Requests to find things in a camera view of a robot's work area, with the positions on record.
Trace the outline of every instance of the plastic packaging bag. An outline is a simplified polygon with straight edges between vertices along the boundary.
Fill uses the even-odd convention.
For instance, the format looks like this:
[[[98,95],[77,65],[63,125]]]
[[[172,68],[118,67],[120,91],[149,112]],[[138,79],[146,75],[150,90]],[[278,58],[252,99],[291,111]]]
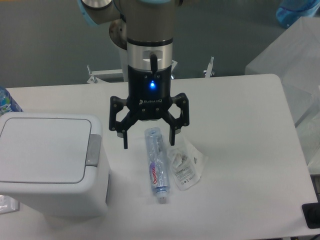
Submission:
[[[7,214],[19,210],[19,202],[12,197],[0,195],[0,214]]]
[[[181,191],[195,185],[202,175],[208,157],[199,152],[186,138],[179,136],[175,146],[167,149],[170,169]]]

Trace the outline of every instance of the blue bottle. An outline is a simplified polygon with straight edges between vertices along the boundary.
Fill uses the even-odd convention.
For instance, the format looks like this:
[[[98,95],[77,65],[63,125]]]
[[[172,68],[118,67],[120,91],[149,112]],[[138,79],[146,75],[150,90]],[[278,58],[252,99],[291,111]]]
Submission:
[[[9,112],[23,112],[21,107],[12,98],[8,90],[0,86],[0,115]]]
[[[149,128],[144,132],[148,154],[151,190],[160,203],[165,203],[170,190],[167,168],[167,154],[161,130],[158,127]]]
[[[320,0],[283,0],[276,11],[276,19],[287,29],[300,17],[313,17],[319,6]]]

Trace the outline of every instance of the bottle label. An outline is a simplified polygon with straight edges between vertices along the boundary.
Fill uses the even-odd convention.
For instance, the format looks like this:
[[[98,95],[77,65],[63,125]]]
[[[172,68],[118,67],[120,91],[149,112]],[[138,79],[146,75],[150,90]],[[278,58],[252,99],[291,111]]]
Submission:
[[[157,175],[157,166],[154,162],[150,164],[150,181],[153,187],[157,187],[159,184],[159,177]]]
[[[0,102],[0,115],[10,112],[22,112],[22,109],[13,98],[5,97]]]
[[[11,108],[11,103],[10,103],[10,99],[8,97],[5,97],[2,102],[1,102],[1,106],[0,106],[0,114],[6,114],[9,112],[12,112],[12,108]]]

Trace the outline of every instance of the white table surface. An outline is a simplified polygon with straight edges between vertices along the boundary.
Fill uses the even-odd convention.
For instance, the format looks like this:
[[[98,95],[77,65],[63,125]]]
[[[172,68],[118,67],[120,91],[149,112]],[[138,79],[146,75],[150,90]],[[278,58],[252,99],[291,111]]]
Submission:
[[[251,240],[320,233],[303,217],[301,205],[317,198],[275,75],[172,81],[171,94],[189,98],[190,126],[182,133],[209,161],[187,191],[171,179],[167,204],[151,193],[144,130],[159,126],[168,134],[169,126],[138,122],[128,131],[127,150],[108,130],[110,96],[126,98],[126,83],[9,91],[25,112],[97,115],[112,179],[106,216],[44,216],[22,204],[19,212],[0,215],[1,240]]]

